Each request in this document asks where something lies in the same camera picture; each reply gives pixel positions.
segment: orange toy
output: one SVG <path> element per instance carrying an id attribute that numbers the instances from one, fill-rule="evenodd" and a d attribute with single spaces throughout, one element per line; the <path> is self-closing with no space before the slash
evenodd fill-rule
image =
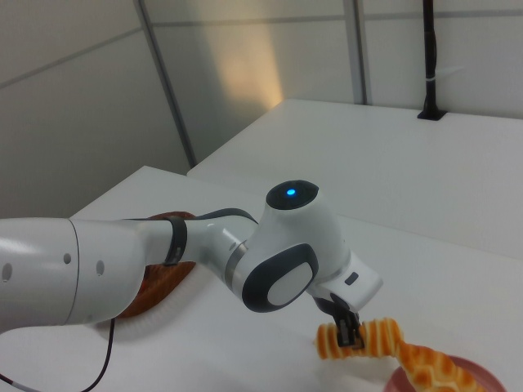
<path id="1" fill-rule="evenodd" d="M 405 343 L 403 332 L 392 318 L 362 323 L 360 335 L 365 344 L 363 349 L 339 347 L 336 325 L 322 324 L 315 341 L 318 355 L 322 359 L 395 357 L 416 392 L 485 392 L 474 377 L 456 366 L 448 355 Z"/>

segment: brown plate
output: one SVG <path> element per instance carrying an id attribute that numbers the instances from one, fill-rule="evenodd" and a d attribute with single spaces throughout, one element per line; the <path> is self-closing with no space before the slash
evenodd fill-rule
<path id="1" fill-rule="evenodd" d="M 453 356 L 450 356 L 450 358 L 454 361 L 456 366 L 469 371 L 474 376 L 474 378 L 476 378 L 476 381 L 479 382 L 483 388 L 485 388 L 485 390 L 488 390 L 489 392 L 507 392 L 501 382 L 499 382 L 499 380 L 484 367 L 478 365 L 477 363 L 473 363 L 468 359 Z M 416 391 L 410 385 L 405 371 L 401 367 L 398 367 L 394 373 L 392 373 L 392 377 L 387 382 L 387 385 L 385 385 L 383 392 Z"/>

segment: white cylinder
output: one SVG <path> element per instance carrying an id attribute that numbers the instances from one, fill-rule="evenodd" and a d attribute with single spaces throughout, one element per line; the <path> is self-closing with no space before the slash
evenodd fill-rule
<path id="1" fill-rule="evenodd" d="M 71 222 L 0 220 L 0 277 L 0 332 L 64 324 L 78 277 L 78 247 Z"/>
<path id="2" fill-rule="evenodd" d="M 165 220 L 72 222 L 80 257 L 78 288 L 67 324 L 111 319 L 135 298 L 145 266 L 165 260 L 171 224 Z"/>

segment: black pipe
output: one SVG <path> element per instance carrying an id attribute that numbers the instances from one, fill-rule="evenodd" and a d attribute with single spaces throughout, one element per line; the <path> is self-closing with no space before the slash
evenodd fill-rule
<path id="1" fill-rule="evenodd" d="M 436 104 L 436 61 L 438 54 L 432 0 L 423 0 L 423 29 L 425 30 L 425 84 L 427 95 L 425 96 L 423 111 L 418 115 L 418 118 L 438 121 L 447 112 L 439 110 Z"/>

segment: black joint ring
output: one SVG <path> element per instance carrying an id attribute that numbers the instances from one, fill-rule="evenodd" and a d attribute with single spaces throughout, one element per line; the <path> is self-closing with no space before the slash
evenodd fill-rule
<path id="1" fill-rule="evenodd" d="M 171 222 L 172 225 L 171 247 L 163 265 L 178 265 L 178 261 L 186 251 L 187 225 L 184 219 L 179 216 L 166 216 L 163 219 Z"/>

